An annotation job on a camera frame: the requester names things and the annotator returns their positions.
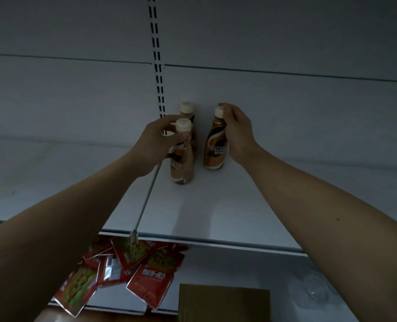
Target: bottle cap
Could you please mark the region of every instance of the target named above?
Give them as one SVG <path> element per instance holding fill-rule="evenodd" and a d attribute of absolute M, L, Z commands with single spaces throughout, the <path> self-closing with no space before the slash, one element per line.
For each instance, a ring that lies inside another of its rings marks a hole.
<path fill-rule="evenodd" d="M 183 102 L 180 106 L 180 112 L 185 114 L 194 113 L 194 104 L 192 102 Z"/>
<path fill-rule="evenodd" d="M 189 119 L 179 119 L 176 121 L 177 132 L 189 132 L 192 129 L 192 123 Z"/>
<path fill-rule="evenodd" d="M 224 107 L 223 106 L 217 106 L 215 108 L 215 116 L 220 119 L 224 118 Z"/>

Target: bottle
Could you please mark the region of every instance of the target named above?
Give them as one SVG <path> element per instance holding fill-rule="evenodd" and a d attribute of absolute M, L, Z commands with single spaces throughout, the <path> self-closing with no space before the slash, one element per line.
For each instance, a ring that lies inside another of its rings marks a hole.
<path fill-rule="evenodd" d="M 208 169 L 219 169 L 224 165 L 227 155 L 227 137 L 225 136 L 224 107 L 215 108 L 212 128 L 204 146 L 203 165 Z"/>
<path fill-rule="evenodd" d="M 176 132 L 191 132 L 192 123 L 189 119 L 176 121 Z M 170 154 L 170 176 L 174 183 L 188 184 L 194 178 L 195 158 L 192 151 L 191 136 L 188 140 L 178 143 Z"/>
<path fill-rule="evenodd" d="M 182 105 L 180 106 L 180 114 L 183 118 L 189 119 L 192 123 L 192 129 L 191 129 L 191 146 L 192 146 L 192 151 L 194 152 L 194 157 L 197 156 L 197 131 L 195 128 L 194 124 L 194 104 L 192 102 L 183 102 Z"/>

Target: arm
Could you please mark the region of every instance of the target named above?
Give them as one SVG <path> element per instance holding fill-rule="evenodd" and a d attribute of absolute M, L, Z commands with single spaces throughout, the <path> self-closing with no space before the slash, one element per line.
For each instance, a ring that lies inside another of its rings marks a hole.
<path fill-rule="evenodd" d="M 0 225 L 0 321 L 34 321 L 131 183 L 188 137 L 161 134 L 178 118 L 168 115 L 148 124 L 120 159 Z"/>
<path fill-rule="evenodd" d="M 231 157 L 357 318 L 397 321 L 397 222 L 266 152 L 238 107 L 224 118 Z"/>

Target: person's left arm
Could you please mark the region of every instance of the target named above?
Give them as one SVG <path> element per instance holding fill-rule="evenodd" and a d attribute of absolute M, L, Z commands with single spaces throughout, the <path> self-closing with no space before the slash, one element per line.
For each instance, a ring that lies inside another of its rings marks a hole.
<path fill-rule="evenodd" d="M 0 225 L 0 321 L 34 321 L 135 179 L 188 138 L 161 134 L 178 118 L 149 123 L 120 159 Z"/>

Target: brown box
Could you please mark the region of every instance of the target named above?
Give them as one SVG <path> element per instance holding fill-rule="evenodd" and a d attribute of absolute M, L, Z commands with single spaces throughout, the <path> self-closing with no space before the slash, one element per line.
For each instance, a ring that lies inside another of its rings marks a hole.
<path fill-rule="evenodd" d="M 270 291 L 181 284 L 179 322 L 270 322 Z"/>

